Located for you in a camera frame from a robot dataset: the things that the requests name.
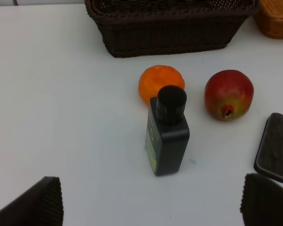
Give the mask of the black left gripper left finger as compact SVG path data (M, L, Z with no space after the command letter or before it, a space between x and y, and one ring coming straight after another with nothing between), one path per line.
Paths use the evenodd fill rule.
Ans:
M61 226L63 198L59 177L43 177L0 210L0 226Z

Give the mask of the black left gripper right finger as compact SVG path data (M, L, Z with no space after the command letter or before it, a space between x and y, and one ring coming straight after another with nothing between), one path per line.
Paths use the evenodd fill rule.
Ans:
M245 226L283 226L283 187L263 175L246 174L240 212Z

